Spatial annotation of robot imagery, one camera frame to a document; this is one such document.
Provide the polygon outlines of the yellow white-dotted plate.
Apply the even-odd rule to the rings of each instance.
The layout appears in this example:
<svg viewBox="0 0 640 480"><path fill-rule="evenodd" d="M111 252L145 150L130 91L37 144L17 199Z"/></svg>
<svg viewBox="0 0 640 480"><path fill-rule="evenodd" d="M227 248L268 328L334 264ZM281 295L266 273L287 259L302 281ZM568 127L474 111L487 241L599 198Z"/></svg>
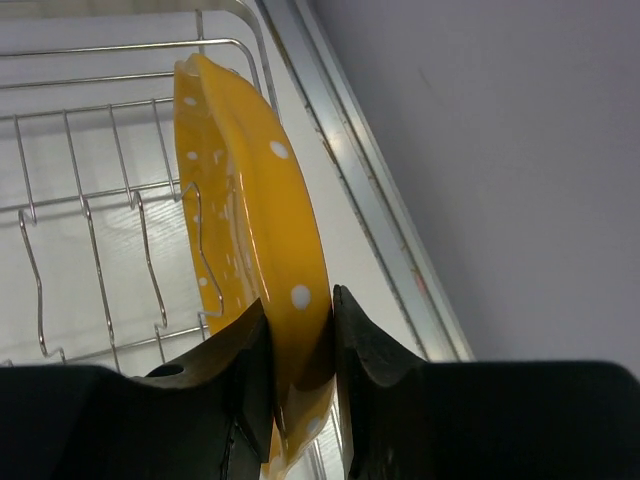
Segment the yellow white-dotted plate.
<svg viewBox="0 0 640 480"><path fill-rule="evenodd" d="M272 107L244 77L194 54L174 67L183 211L211 333L253 303L266 315L275 419L264 475L284 478L334 393L332 300L310 196Z"/></svg>

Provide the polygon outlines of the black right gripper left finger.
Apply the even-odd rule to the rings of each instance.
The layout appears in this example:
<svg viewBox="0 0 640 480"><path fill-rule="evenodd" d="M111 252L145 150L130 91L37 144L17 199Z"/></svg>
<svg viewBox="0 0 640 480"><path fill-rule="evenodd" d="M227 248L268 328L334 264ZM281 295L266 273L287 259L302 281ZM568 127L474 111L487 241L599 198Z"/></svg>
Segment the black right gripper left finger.
<svg viewBox="0 0 640 480"><path fill-rule="evenodd" d="M272 436L260 303L144 377L91 365L1 371L5 479L256 479Z"/></svg>

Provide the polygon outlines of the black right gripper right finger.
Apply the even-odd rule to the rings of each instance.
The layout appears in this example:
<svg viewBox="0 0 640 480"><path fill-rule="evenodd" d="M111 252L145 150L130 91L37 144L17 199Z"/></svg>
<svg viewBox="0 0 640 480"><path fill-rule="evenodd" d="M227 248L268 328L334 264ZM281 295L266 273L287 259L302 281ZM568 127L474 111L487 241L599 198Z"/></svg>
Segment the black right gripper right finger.
<svg viewBox="0 0 640 480"><path fill-rule="evenodd" d="M426 361L333 291L349 479L635 479L639 383L605 361Z"/></svg>

